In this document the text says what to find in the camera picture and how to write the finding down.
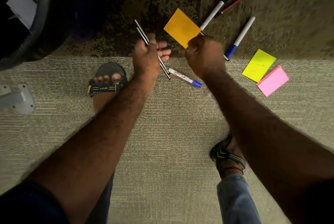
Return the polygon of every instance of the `metal bracket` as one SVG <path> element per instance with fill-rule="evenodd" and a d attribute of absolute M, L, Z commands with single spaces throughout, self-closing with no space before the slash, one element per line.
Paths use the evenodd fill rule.
<path fill-rule="evenodd" d="M 20 114 L 30 114 L 35 109 L 31 91 L 27 84 L 17 85 L 18 89 L 12 89 L 9 85 L 0 85 L 0 110 L 11 108 Z"/>

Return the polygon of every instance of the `hand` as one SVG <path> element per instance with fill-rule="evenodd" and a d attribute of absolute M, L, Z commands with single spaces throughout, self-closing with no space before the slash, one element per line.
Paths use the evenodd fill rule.
<path fill-rule="evenodd" d="M 148 34 L 150 40 L 148 47 L 145 46 L 143 40 L 139 40 L 135 46 L 135 50 L 132 54 L 133 67 L 135 70 L 135 76 L 147 79 L 156 80 L 160 73 L 160 61 L 158 56 L 161 57 L 163 62 L 169 60 L 171 53 L 170 49 L 157 50 L 167 47 L 167 42 L 156 42 L 155 34 Z"/>
<path fill-rule="evenodd" d="M 202 80 L 212 71 L 225 70 L 221 43 L 207 36 L 196 36 L 188 42 L 185 51 L 191 69 Z"/>

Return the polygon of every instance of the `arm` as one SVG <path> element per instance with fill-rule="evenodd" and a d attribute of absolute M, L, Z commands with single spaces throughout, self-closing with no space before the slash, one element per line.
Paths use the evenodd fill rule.
<path fill-rule="evenodd" d="M 71 223 L 86 220 L 114 172 L 160 72 L 157 57 L 155 39 L 148 50 L 140 40 L 133 53 L 131 82 L 28 176 L 53 193 Z"/>
<path fill-rule="evenodd" d="M 249 96 L 225 72 L 220 43 L 196 37 L 189 45 L 188 62 L 215 96 L 250 167 L 290 220 L 305 223 L 308 210 L 327 203 L 311 194 L 334 178 L 334 155 Z"/>

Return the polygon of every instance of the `person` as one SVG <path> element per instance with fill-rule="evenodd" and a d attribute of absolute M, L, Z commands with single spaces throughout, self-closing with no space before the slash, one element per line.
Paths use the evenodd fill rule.
<path fill-rule="evenodd" d="M 148 47 L 138 41 L 129 82 L 115 63 L 98 70 L 91 83 L 107 84 L 113 92 L 93 92 L 94 118 L 0 197 L 3 219 L 11 223 L 106 223 L 116 165 L 160 72 L 157 55 L 164 62 L 169 59 L 171 51 L 161 50 L 166 46 L 166 42 L 157 43 L 154 35 Z M 223 222 L 261 222 L 243 178 L 246 163 L 292 223 L 328 221 L 334 155 L 248 95 L 226 72 L 219 42 L 195 37 L 185 55 L 230 126 L 226 140 L 209 153 L 221 177 L 217 193 Z"/>

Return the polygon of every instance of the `jeans leg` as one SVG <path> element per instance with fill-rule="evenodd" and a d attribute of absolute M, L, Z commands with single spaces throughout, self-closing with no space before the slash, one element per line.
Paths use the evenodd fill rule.
<path fill-rule="evenodd" d="M 113 188 L 114 174 L 111 176 L 96 205 L 89 214 L 85 224 L 106 224 L 110 205 L 110 195 Z"/>
<path fill-rule="evenodd" d="M 240 174 L 231 174 L 217 185 L 224 224 L 261 223 L 248 184 Z"/>

